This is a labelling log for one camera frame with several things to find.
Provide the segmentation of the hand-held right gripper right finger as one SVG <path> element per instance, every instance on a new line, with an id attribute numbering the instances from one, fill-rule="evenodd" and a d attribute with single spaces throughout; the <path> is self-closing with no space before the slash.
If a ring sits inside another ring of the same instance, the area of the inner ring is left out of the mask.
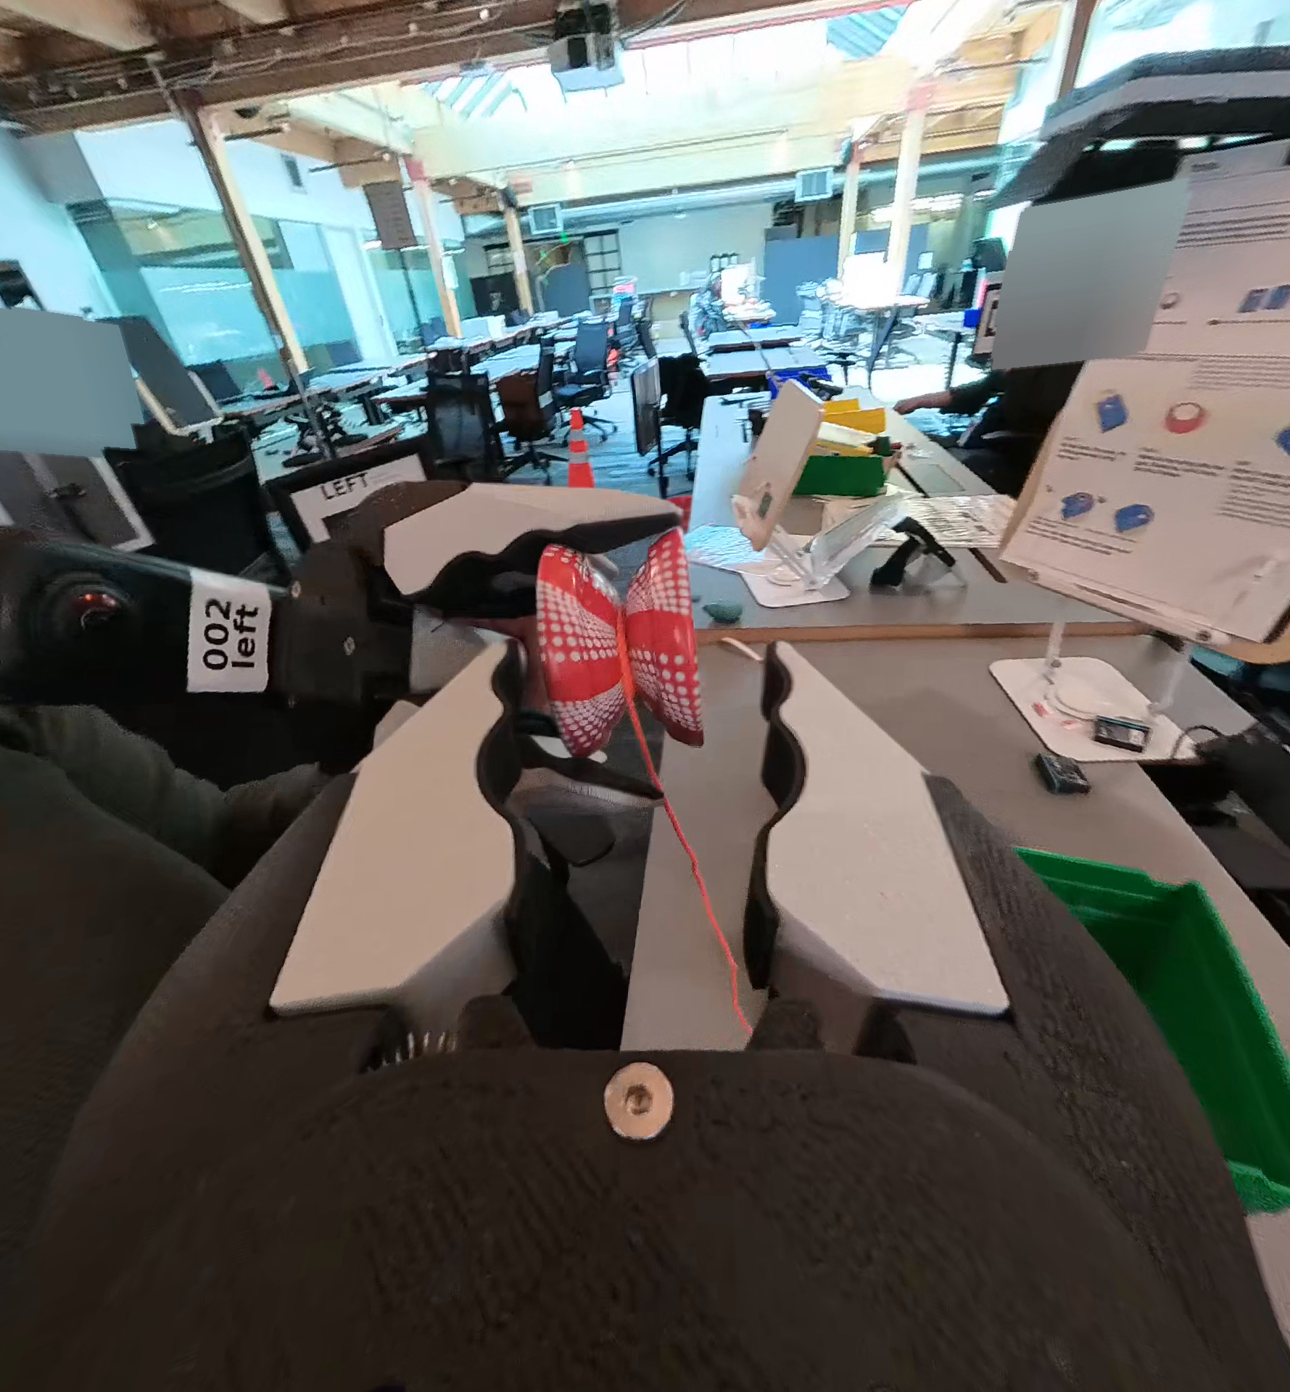
<path id="1" fill-rule="evenodd" d="M 871 1004 L 1010 1011 L 932 774 L 786 640 L 763 661 L 760 827 L 744 913 L 749 985 L 860 1023 Z"/>

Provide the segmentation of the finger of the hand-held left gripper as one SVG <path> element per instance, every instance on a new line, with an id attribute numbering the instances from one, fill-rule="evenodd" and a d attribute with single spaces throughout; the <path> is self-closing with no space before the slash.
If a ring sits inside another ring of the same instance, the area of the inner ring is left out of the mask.
<path id="1" fill-rule="evenodd" d="M 615 489 L 407 482 L 387 492 L 384 571 L 435 611 L 531 611 L 549 546 L 606 553 L 683 526 L 670 500 Z"/>
<path id="2" fill-rule="evenodd" d="M 544 813 L 615 813 L 654 808 L 663 797 L 651 779 L 620 774 L 591 758 L 532 750 L 515 785 L 515 806 Z"/>

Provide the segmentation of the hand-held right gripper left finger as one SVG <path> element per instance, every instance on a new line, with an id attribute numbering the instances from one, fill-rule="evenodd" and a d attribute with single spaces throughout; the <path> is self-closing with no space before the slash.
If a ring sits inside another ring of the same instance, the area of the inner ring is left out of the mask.
<path id="1" fill-rule="evenodd" d="M 380 1006 L 455 1023 L 513 980 L 523 837 L 491 739 L 513 733 L 522 672 L 519 643 L 490 643 L 360 763 L 276 977 L 276 1014 Z"/>

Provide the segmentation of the green plastic bin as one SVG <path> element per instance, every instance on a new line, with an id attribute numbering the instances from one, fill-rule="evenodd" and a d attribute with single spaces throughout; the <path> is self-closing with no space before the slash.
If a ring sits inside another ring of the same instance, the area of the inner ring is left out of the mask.
<path id="1" fill-rule="evenodd" d="M 1197 881 L 1019 846 L 1089 930 L 1181 1065 L 1250 1214 L 1290 1209 L 1290 1059 Z"/>

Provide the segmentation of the person's left forearm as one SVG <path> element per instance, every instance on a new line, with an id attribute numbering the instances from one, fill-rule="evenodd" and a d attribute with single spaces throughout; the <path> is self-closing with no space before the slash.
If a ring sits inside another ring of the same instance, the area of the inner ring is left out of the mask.
<path id="1" fill-rule="evenodd" d="M 0 723 L 0 745 L 57 765 L 90 803 L 229 888 L 333 779 L 305 763 L 220 788 L 181 769 L 155 740 L 86 704 L 10 708 Z"/>

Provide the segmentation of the white desk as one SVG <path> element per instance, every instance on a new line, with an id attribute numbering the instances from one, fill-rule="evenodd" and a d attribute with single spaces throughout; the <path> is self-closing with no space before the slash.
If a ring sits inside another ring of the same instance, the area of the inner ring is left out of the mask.
<path id="1" fill-rule="evenodd" d="M 747 411 L 722 398 L 705 408 L 692 516 L 729 523 L 729 497 L 749 452 Z M 1065 614 L 1073 655 L 1102 658 L 1155 692 L 1173 652 L 1145 634 L 1107 634 L 1083 604 L 994 579 L 974 555 L 964 582 L 916 594 L 871 594 L 874 565 L 849 565 L 848 600 L 761 610 L 742 640 L 778 633 L 883 724 L 932 772 L 948 775 L 1015 843 L 1106 861 L 1164 882 L 1199 882 L 1228 927 L 1290 1058 L 1290 948 L 1176 811 L 1148 774 L 1118 763 L 1090 772 L 1087 795 L 1052 795 L 1036 781 L 1032 730 L 990 675 L 1003 658 L 1036 656 Z M 741 961 L 752 843 L 773 807 L 760 781 L 761 666 L 719 642 L 703 643 L 706 745 L 670 743 L 661 772 L 702 862 L 719 922 Z M 723 953 L 667 819 L 655 820 L 635 937 L 622 1042 L 628 1046 L 738 1048 Z M 1270 1296 L 1290 1339 L 1290 1210 L 1250 1219 Z"/>

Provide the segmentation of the white desk stand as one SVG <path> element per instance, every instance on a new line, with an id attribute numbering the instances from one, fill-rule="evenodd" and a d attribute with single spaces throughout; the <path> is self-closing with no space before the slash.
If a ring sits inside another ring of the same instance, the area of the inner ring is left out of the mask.
<path id="1" fill-rule="evenodd" d="M 758 553 L 741 568 L 741 579 L 767 608 L 845 600 L 849 588 L 839 576 L 842 568 L 907 513 L 902 495 L 881 494 L 807 539 L 786 526 L 823 426 L 822 400 L 794 379 L 784 382 L 731 497 L 736 527 Z"/>

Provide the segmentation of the black framed floor sign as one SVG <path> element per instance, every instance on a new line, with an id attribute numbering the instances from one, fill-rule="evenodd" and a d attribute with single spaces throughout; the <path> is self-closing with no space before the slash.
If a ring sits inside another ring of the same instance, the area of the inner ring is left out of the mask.
<path id="1" fill-rule="evenodd" d="M 331 537 L 333 523 L 396 482 L 423 481 L 428 436 L 377 442 L 335 460 L 287 468 L 268 482 L 271 504 L 302 550 Z"/>

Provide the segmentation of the green parts bin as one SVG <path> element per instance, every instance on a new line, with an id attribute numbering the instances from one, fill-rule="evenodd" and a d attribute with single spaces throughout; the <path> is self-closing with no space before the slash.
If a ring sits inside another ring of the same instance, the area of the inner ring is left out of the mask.
<path id="1" fill-rule="evenodd" d="M 863 446 L 816 442 L 793 485 L 796 497 L 873 498 L 881 495 L 899 460 L 900 444 L 880 434 Z"/>

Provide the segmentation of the black ceiling projector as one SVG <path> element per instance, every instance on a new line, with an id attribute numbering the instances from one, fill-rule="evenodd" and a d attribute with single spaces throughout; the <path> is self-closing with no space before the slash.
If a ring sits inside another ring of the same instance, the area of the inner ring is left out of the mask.
<path id="1" fill-rule="evenodd" d="M 605 92 L 623 83 L 619 4 L 558 1 L 547 44 L 551 75 L 564 95 Z"/>

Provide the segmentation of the instruction sheet board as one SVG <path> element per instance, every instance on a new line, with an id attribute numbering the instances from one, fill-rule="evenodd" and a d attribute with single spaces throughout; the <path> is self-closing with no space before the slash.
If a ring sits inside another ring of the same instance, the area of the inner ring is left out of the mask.
<path id="1" fill-rule="evenodd" d="M 1173 182 L 1135 352 L 1086 357 L 1003 537 L 1038 585 L 1290 662 L 1290 140 Z"/>

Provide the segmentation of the wooden post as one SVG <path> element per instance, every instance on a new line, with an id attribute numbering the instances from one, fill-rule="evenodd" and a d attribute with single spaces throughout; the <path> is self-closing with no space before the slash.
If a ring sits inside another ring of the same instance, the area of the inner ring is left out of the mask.
<path id="1" fill-rule="evenodd" d="M 219 128 L 215 112 L 199 102 L 193 92 L 186 91 L 183 95 L 186 96 L 183 102 L 186 123 L 219 199 L 255 304 L 284 369 L 303 391 L 303 373 L 309 371 L 306 350 L 297 336 L 280 286 L 277 286 L 271 256 L 264 239 L 236 183 L 223 131 Z"/>

